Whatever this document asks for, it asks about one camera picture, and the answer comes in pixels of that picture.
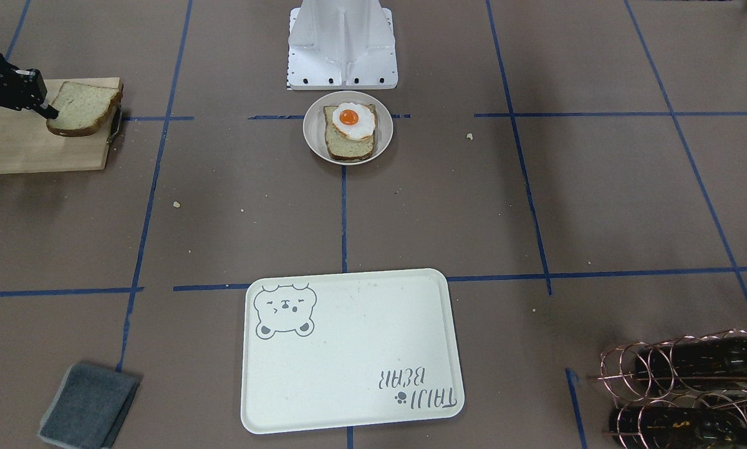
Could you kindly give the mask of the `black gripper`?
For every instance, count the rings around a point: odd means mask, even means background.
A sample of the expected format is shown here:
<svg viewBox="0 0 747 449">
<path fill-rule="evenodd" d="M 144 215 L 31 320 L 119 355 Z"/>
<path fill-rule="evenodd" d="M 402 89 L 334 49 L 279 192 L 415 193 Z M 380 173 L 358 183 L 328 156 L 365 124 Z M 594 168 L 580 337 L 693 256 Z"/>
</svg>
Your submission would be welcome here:
<svg viewBox="0 0 747 449">
<path fill-rule="evenodd" d="M 0 106 L 9 110 L 33 110 L 47 120 L 59 111 L 46 102 L 47 88 L 38 69 L 20 69 L 0 53 Z"/>
</svg>

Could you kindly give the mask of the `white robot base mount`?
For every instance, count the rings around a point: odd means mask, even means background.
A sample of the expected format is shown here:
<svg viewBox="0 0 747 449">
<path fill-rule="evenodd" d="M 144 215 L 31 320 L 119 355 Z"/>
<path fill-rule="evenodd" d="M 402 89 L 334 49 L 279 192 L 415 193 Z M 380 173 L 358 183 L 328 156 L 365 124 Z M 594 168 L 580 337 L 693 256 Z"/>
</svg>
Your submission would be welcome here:
<svg viewBox="0 0 747 449">
<path fill-rule="evenodd" d="M 304 1 L 288 25 L 288 89 L 397 87 L 393 14 L 379 1 Z"/>
</svg>

